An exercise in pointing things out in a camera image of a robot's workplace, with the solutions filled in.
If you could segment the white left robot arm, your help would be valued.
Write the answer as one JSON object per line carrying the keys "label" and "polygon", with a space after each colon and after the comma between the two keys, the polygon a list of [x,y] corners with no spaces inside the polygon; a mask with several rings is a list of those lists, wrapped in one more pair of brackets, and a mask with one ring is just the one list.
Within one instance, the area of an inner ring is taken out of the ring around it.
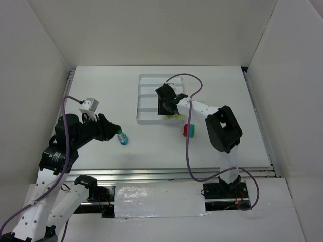
{"label": "white left robot arm", "polygon": [[74,162],[78,149],[92,140],[108,141],[121,132],[121,127],[103,114],[90,119],[83,114],[63,115],[55,126],[55,134],[42,154],[38,179],[28,205],[12,215],[21,219],[9,233],[1,233],[1,241],[57,241],[62,229],[82,202],[107,200],[108,189],[97,179],[77,177],[65,197],[55,205],[56,197]]}

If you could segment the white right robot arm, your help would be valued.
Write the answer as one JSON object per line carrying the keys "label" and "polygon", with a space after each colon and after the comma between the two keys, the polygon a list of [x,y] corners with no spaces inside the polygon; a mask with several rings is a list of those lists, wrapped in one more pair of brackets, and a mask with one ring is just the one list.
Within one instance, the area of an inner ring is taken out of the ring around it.
{"label": "white right robot arm", "polygon": [[[188,117],[185,157],[192,179],[202,183],[217,177],[222,194],[228,196],[235,193],[241,182],[237,151],[243,132],[232,110],[228,106],[221,108],[208,106],[183,93],[176,94],[166,83],[157,88],[156,93],[159,114],[167,111],[171,115],[180,114]],[[190,122],[193,117],[205,122],[210,143],[220,155],[220,172],[209,178],[196,178],[191,171],[189,138],[192,130]]]}

